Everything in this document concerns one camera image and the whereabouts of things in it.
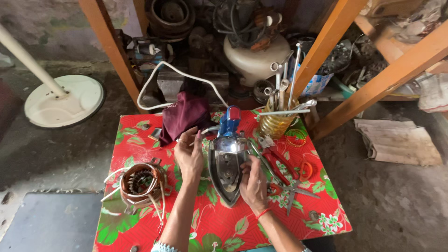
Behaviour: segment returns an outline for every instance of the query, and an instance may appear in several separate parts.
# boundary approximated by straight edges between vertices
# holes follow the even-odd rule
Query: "red string bracelet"
[[[261,212],[261,214],[260,215],[258,215],[258,216],[255,216],[255,219],[257,219],[258,220],[258,218],[260,218],[262,215],[264,215],[265,213],[267,213],[267,212],[269,212],[271,209],[270,208],[268,208],[268,209],[266,209],[266,210],[264,210],[263,212]]]

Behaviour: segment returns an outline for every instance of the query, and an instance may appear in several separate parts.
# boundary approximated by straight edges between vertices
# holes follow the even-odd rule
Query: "table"
[[[258,113],[257,110],[242,111],[238,127],[253,142],[257,137]],[[212,120],[218,122],[223,114],[212,113]],[[143,124],[150,124],[150,129],[143,130]],[[162,127],[162,115],[122,116],[109,172],[134,163],[149,162],[153,157],[161,158],[160,165],[167,171],[169,185],[173,186],[171,195],[166,197],[165,217],[169,218],[182,178],[174,162],[176,143],[161,148],[158,141],[148,137],[156,127]],[[306,143],[302,147],[293,147],[286,143],[283,136],[277,144],[278,150],[293,166],[298,166],[303,159],[312,164],[312,177],[301,183],[300,187],[316,193],[321,199],[296,194],[290,216],[287,217],[289,192],[283,192],[280,196],[269,197],[272,211],[300,240],[351,231],[347,215],[299,117],[290,128],[300,130],[300,135],[306,137]],[[204,154],[207,154],[209,141],[202,141]],[[277,165],[282,172],[286,172],[282,164]],[[209,178],[207,163],[201,176],[194,204],[189,252],[233,252],[270,246],[263,227],[242,198],[231,209],[221,202]],[[119,186],[117,179],[118,174],[107,181],[106,194]],[[103,202],[93,251],[129,251],[134,245],[139,247],[139,251],[150,251],[159,227],[154,207],[141,209],[135,215],[124,214],[126,205],[121,201],[119,193]]]

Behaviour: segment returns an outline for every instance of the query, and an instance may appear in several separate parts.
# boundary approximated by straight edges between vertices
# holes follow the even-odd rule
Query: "red-handled pliers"
[[[261,155],[267,159],[267,161],[271,165],[272,171],[283,182],[283,184],[289,186],[291,183],[280,172],[279,168],[277,167],[276,161],[279,161],[286,166],[286,169],[292,175],[293,179],[299,179],[299,174],[297,174],[290,162],[286,160],[286,158],[284,158],[280,153],[278,153],[278,151],[276,151],[272,146],[268,146],[266,140],[263,137],[258,137],[258,142],[260,143],[261,147],[263,147],[263,152],[261,153]]]

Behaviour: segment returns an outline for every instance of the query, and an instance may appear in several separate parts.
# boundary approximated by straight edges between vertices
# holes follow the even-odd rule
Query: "clothes iron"
[[[237,133],[241,110],[237,106],[227,108],[221,118],[218,136],[208,150],[208,171],[216,192],[228,207],[233,207],[240,197],[242,170],[240,165],[247,160],[248,140],[244,131]]]

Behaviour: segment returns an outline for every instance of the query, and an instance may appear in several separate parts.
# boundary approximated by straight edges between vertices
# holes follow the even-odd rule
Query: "hand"
[[[204,155],[202,154],[202,135],[198,127],[182,133],[179,142],[174,147],[174,157],[179,164],[184,182],[199,181],[204,168]]]
[[[240,183],[241,197],[256,216],[268,208],[266,175],[261,170],[261,162],[253,155],[241,165],[243,177]]]

